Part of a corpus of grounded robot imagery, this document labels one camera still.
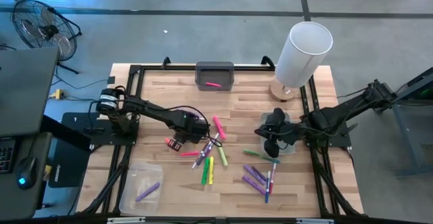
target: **white lamp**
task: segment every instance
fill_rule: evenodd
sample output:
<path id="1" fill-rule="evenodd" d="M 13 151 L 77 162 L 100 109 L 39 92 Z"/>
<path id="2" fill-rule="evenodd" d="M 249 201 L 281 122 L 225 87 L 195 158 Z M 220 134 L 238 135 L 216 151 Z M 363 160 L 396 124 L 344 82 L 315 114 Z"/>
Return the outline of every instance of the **white lamp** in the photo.
<path id="1" fill-rule="evenodd" d="M 272 97 L 280 102 L 292 99 L 322 63 L 333 44 L 331 32 L 315 22 L 300 22 L 290 30 L 269 85 Z"/>

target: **concrete floor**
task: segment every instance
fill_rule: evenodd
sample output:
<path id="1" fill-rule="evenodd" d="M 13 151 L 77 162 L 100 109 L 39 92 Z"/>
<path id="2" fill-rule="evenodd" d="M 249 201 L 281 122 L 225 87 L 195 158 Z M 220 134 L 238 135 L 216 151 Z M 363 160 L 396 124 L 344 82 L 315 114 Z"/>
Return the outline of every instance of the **concrete floor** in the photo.
<path id="1" fill-rule="evenodd" d="M 177 10 L 302 10 L 300 0 L 39 0 L 55 7 L 97 9 Z M 433 0 L 309 0 L 312 12 L 433 13 Z M 0 0 L 0 6 L 13 5 Z M 10 14 L 0 13 L 0 43 L 26 49 L 17 36 Z M 116 16 L 67 15 L 83 30 L 78 50 L 65 64 L 78 76 L 60 70 L 60 76 L 79 86 L 109 75 L 112 63 L 200 60 L 257 64 L 263 55 L 278 60 L 290 28 L 302 18 L 239 16 Z M 334 47 L 323 61 L 332 68 L 338 95 L 363 88 L 373 79 L 392 89 L 433 65 L 433 20 L 313 18 L 328 27 Z M 77 97 L 95 98 L 105 83 L 74 90 Z M 49 102 L 46 115 L 60 120 L 64 112 L 84 112 L 86 102 Z M 397 180 L 394 172 L 409 166 L 407 148 L 390 112 L 366 112 L 349 123 L 355 172 L 365 213 L 372 217 L 431 222 L 433 177 Z M 38 217 L 64 215 L 76 189 L 49 189 L 45 201 L 56 206 L 37 212 Z"/>

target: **green highlighter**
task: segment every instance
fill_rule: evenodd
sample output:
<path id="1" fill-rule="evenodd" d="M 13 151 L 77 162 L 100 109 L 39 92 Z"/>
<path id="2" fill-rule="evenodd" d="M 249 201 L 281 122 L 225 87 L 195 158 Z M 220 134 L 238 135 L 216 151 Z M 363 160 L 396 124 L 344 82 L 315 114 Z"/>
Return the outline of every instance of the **green highlighter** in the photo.
<path id="1" fill-rule="evenodd" d="M 279 160 L 272 159 L 272 158 L 267 157 L 267 156 L 262 156 L 261 154 L 259 154 L 257 152 L 253 152 L 252 150 L 244 149 L 244 153 L 251 154 L 253 156 L 258 156 L 258 157 L 262 158 L 263 160 L 268 160 L 270 162 L 279 163 Z"/>
<path id="2" fill-rule="evenodd" d="M 206 182 L 208 180 L 209 163 L 210 159 L 209 157 L 206 157 L 203 168 L 202 185 L 206 185 Z"/>

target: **wooden tabletop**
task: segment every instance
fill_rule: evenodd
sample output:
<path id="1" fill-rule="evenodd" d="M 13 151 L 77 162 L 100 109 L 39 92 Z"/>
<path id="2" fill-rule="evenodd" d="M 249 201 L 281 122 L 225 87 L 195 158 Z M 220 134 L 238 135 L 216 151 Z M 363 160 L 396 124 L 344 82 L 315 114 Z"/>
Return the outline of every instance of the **wooden tabletop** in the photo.
<path id="1" fill-rule="evenodd" d="M 116 84 L 110 87 L 126 86 L 129 66 L 113 64 L 111 76 L 116 77 Z M 164 182 L 154 216 L 318 217 L 313 167 L 309 149 L 303 141 L 296 142 L 294 154 L 279 157 L 281 164 L 277 165 L 273 193 L 268 204 L 265 204 L 262 195 L 242 180 L 242 176 L 247 174 L 243 169 L 244 164 L 253 165 L 263 173 L 272 169 L 269 162 L 242 153 L 244 149 L 262 151 L 260 137 L 253 133 L 260 124 L 260 115 L 280 107 L 290 115 L 291 121 L 297 122 L 303 114 L 300 95 L 286 103 L 271 99 L 268 89 L 274 72 L 235 72 L 233 88 L 225 92 L 199 91 L 194 76 L 194 71 L 147 71 L 141 98 L 165 108 L 194 106 L 210 122 L 212 116 L 218 116 L 227 135 L 223 148 L 229 165 L 224 167 L 218 150 L 213 149 L 210 155 L 215 158 L 214 184 L 201 185 L 203 164 L 192 171 L 195 157 L 181 158 L 179 152 L 171 150 L 164 142 L 165 137 L 173 136 L 173 131 L 162 122 L 142 116 L 131 163 L 146 161 L 163 168 Z M 329 66 L 320 66 L 316 70 L 315 83 L 321 107 L 338 104 Z M 212 125 L 211 135 L 216 132 Z M 201 141 L 198 145 L 186 143 L 181 152 L 200 151 L 204 143 L 207 141 Z M 87 207 L 104 186 L 112 151 L 113 147 L 103 146 L 92 153 L 77 211 Z M 362 212 L 357 181 L 348 154 L 339 148 L 330 148 L 329 157 L 336 185 L 353 207 Z M 326 187 L 324 192 L 328 210 L 331 211 Z M 117 185 L 113 193 L 111 207 L 114 205 Z"/>

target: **fan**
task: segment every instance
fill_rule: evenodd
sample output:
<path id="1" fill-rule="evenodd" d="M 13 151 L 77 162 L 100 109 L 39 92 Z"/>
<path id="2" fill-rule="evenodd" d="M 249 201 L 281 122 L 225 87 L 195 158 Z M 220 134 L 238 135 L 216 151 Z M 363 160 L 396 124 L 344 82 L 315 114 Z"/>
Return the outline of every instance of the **fan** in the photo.
<path id="1" fill-rule="evenodd" d="M 59 61 L 69 60 L 76 51 L 78 25 L 40 1 L 22 0 L 15 4 L 12 22 L 21 39 L 30 47 L 59 47 Z M 78 28 L 74 33 L 70 23 Z"/>

